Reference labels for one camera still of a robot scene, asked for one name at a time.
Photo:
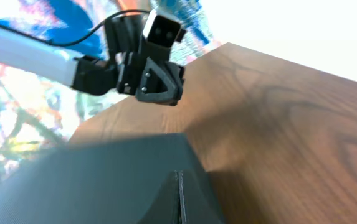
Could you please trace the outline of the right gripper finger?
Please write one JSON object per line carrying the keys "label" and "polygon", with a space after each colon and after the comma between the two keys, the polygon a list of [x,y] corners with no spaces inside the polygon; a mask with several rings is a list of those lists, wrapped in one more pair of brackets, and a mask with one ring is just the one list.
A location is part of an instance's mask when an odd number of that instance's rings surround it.
{"label": "right gripper finger", "polygon": [[140,224],[224,224],[218,201],[209,182],[189,170],[171,171]]}

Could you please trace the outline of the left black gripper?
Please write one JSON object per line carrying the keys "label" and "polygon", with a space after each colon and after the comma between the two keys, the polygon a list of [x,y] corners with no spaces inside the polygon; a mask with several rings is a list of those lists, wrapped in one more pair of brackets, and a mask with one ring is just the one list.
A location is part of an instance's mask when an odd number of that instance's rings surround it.
{"label": "left black gripper", "polygon": [[145,17],[136,14],[107,19],[104,24],[110,58],[116,62],[116,55],[122,54],[117,92],[145,103],[176,106],[183,95],[185,68],[168,62],[170,48],[145,39],[144,22]]}

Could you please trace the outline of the dark green gift box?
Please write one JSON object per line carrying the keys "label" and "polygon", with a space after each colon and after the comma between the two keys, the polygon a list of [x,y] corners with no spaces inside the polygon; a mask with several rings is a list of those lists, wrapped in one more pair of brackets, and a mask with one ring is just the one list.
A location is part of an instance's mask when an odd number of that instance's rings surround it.
{"label": "dark green gift box", "polygon": [[138,223],[174,170],[211,186],[179,133],[53,149],[0,183],[0,223]]}

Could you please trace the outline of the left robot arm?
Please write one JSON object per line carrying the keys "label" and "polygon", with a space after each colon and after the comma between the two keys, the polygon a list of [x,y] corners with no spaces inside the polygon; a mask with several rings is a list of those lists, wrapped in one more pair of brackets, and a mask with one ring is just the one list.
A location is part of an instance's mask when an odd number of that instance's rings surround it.
{"label": "left robot arm", "polygon": [[130,9],[104,19],[108,60],[0,25],[0,63],[46,77],[74,90],[102,96],[110,90],[138,101],[175,106],[183,94],[185,68],[170,61],[186,29],[156,10]]}

